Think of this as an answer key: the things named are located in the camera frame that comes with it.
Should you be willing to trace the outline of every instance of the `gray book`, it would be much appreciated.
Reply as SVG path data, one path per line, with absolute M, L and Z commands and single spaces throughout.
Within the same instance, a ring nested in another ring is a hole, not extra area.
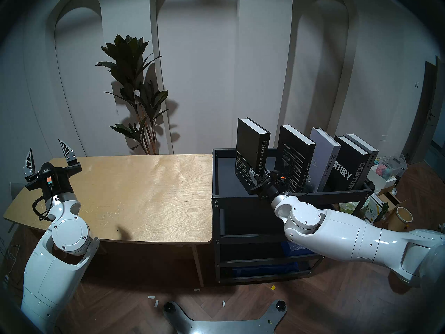
M 371 170 L 371 166 L 374 165 L 374 160 L 376 160 L 377 154 L 379 154 L 379 150 L 372 147 L 369 143 L 360 139 L 355 134 L 346 134 L 343 136 L 346 137 L 349 141 L 354 142 L 357 146 L 361 147 L 362 149 L 364 149 L 369 153 L 369 159 L 366 162 L 365 168 L 363 169 L 359 179 L 357 180 L 353 188 L 353 190 L 361 189 L 361 186 L 365 182 L 365 179 L 368 176 L 369 171 Z
M 320 128 L 312 128 L 310 139 L 315 150 L 306 185 L 312 192 L 322 192 L 341 145 Z

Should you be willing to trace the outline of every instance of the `potted plant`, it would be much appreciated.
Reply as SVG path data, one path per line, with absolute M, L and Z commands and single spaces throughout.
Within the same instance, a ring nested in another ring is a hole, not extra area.
M 106 43 L 106 47 L 101 46 L 102 50 L 116 62 L 103 61 L 96 65 L 109 68 L 111 76 L 123 87 L 120 89 L 120 96 L 111 92 L 105 93 L 125 100 L 134 109 L 139 123 L 138 128 L 136 122 L 133 125 L 129 123 L 128 127 L 120 123 L 110 127 L 137 142 L 136 146 L 131 147 L 132 150 L 141 146 L 145 154 L 157 154 L 155 120 L 168 110 L 159 112 L 161 103 L 168 96 L 168 91 L 155 92 L 152 81 L 145 84 L 143 82 L 143 70 L 156 58 L 161 57 L 155 57 L 147 62 L 153 55 L 151 53 L 146 59 L 142 59 L 142 54 L 148 43 L 144 42 L 143 37 L 137 39 L 127 35 L 124 39 L 117 35 L 114 44 Z

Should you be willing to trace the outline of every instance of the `metal base plate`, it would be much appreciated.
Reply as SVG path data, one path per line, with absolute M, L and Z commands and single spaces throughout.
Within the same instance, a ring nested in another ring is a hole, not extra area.
M 174 301 L 165 303 L 162 312 L 177 334 L 272 334 L 287 310 L 286 303 L 276 299 L 258 320 L 193 321 Z

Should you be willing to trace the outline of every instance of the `black book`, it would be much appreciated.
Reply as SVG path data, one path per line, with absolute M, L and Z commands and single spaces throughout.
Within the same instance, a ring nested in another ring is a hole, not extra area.
M 301 192 L 306 183 L 315 142 L 290 125 L 281 126 L 275 170 L 291 181 L 291 192 Z
M 270 133 L 250 118 L 238 119 L 235 175 L 247 192 L 257 185 L 254 173 L 262 177 L 268 156 Z
M 334 139 L 341 147 L 326 185 L 333 192 L 353 190 L 366 167 L 369 153 L 344 136 Z

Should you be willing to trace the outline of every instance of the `black knob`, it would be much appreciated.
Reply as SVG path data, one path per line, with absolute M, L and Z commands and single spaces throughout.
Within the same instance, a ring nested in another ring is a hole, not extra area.
M 286 303 L 284 301 L 278 301 L 277 302 L 277 309 L 278 309 L 278 311 L 286 310 Z
M 174 313 L 176 311 L 176 308 L 173 303 L 167 302 L 164 304 L 164 311 L 166 313 Z

